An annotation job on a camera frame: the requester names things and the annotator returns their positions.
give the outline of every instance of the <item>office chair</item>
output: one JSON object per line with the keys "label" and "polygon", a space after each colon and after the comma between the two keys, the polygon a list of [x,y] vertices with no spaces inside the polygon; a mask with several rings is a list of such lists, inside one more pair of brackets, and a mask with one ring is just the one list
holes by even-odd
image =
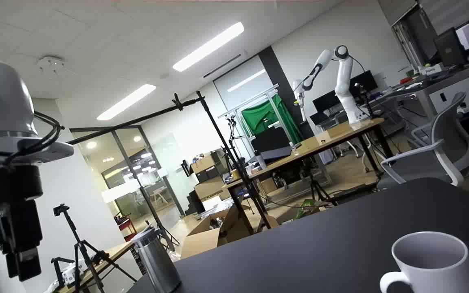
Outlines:
{"label": "office chair", "polygon": [[469,136],[457,119],[457,108],[465,95],[457,93],[452,103],[430,126],[412,132],[418,149],[382,160],[386,175],[377,189],[420,178],[436,178],[457,186],[469,171]]}

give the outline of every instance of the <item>white robotic arm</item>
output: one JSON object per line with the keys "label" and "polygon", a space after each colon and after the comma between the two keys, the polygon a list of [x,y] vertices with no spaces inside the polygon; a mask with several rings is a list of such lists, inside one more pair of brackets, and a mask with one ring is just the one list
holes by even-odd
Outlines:
{"label": "white robotic arm", "polygon": [[[52,126],[37,137],[34,116]],[[37,163],[73,155],[55,142],[60,126],[34,113],[31,97],[16,71],[0,62],[0,250],[8,276],[19,280],[40,274],[37,246],[42,240],[34,199],[42,194]]]}
{"label": "white robotic arm", "polygon": [[319,72],[324,71],[330,61],[338,61],[338,72],[337,72],[337,82],[335,82],[335,97],[338,98],[340,105],[343,106],[343,111],[348,118],[348,124],[351,127],[356,127],[361,121],[368,118],[364,111],[361,111],[350,93],[350,75],[351,75],[351,57],[348,56],[348,49],[345,46],[337,46],[333,53],[322,51],[319,57],[314,62],[314,69],[311,74],[302,79],[294,88],[296,105],[299,105],[301,116],[304,121],[302,105],[304,105],[304,92],[312,90],[314,80],[317,79]]}

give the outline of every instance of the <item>floor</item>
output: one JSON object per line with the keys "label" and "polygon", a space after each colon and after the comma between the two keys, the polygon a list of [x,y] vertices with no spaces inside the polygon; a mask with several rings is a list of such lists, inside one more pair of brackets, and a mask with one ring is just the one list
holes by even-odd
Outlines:
{"label": "floor", "polygon": [[[394,154],[410,150],[407,141],[402,136],[390,139],[389,144]],[[324,191],[332,197],[351,193],[350,199],[356,199],[359,196],[371,194],[376,184],[374,173],[366,173],[361,158],[356,158],[351,152],[345,152],[345,157],[327,165],[325,171],[330,183],[324,184]],[[469,176],[465,176],[465,181],[459,188],[469,193]],[[309,183],[299,183],[291,186],[286,193],[268,196],[268,199],[265,199],[265,207],[268,209],[270,217],[276,219],[278,224],[286,225],[296,219],[296,212],[306,199],[312,199],[309,194]],[[254,204],[245,201],[242,206],[250,225],[257,228],[260,225],[260,217],[255,212]],[[187,215],[177,220],[175,225],[169,228],[169,232],[182,243],[187,233],[197,224],[197,215]],[[179,248],[174,254],[171,254],[171,258],[174,261],[179,259]]]}

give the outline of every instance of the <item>camera tripod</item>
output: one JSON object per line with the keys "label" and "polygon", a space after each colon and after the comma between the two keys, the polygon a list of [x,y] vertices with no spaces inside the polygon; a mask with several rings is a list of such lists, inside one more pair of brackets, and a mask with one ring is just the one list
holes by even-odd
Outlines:
{"label": "camera tripod", "polygon": [[[58,207],[53,209],[53,215],[63,215],[73,237],[74,237],[74,259],[61,259],[61,258],[55,258],[52,259],[52,264],[55,267],[55,276],[57,276],[57,282],[58,285],[63,285],[61,276],[60,276],[60,269],[58,269],[58,263],[74,263],[74,292],[78,293],[81,290],[81,276],[78,271],[78,254],[83,256],[84,264],[89,271],[89,274],[92,276],[97,292],[104,293],[104,285],[102,280],[99,279],[99,274],[96,272],[94,266],[97,266],[101,261],[107,263],[109,266],[112,266],[114,269],[120,271],[125,277],[128,277],[131,282],[136,282],[128,272],[125,272],[120,266],[117,266],[112,259],[109,259],[109,254],[105,254],[104,251],[96,250],[94,246],[91,246],[88,241],[79,240],[79,237],[76,235],[76,227],[71,222],[70,215],[68,215],[70,207],[66,207],[65,204],[60,204]],[[94,258],[89,259],[88,256],[88,250],[94,253]]]}

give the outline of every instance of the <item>fluorescent light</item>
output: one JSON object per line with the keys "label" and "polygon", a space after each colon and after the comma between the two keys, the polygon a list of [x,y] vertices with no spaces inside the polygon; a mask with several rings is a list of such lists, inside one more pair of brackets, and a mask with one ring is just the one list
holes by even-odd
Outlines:
{"label": "fluorescent light", "polygon": [[231,40],[234,40],[241,33],[244,33],[244,25],[234,23],[232,27],[229,27],[228,30],[224,30],[223,33],[219,33],[218,36],[215,36],[213,40],[210,40],[208,43],[200,46],[198,49],[195,49],[192,54],[188,54],[184,59],[180,59],[179,62],[175,62],[172,66],[172,69],[177,72],[187,71],[188,67],[192,67],[198,61],[205,59],[211,53],[215,53],[219,48],[223,48],[224,44],[228,44]]}
{"label": "fluorescent light", "polygon": [[96,142],[88,142],[88,144],[86,144],[86,149],[88,149],[88,150],[94,150],[96,147],[97,147]]}
{"label": "fluorescent light", "polygon": [[229,93],[231,93],[231,92],[236,92],[239,87],[249,84],[250,80],[254,80],[254,79],[257,79],[257,77],[260,77],[260,75],[263,75],[263,74],[265,74],[265,71],[259,71],[257,74],[247,77],[245,80],[242,80],[242,82],[232,85],[228,92],[229,92]]}
{"label": "fluorescent light", "polygon": [[117,105],[110,106],[107,111],[104,111],[101,116],[97,116],[97,121],[110,121],[110,119],[114,119],[122,111],[125,111],[127,108],[133,106],[140,100],[146,98],[154,90],[156,90],[156,87],[153,87],[153,85],[141,85],[133,93],[127,95]]}

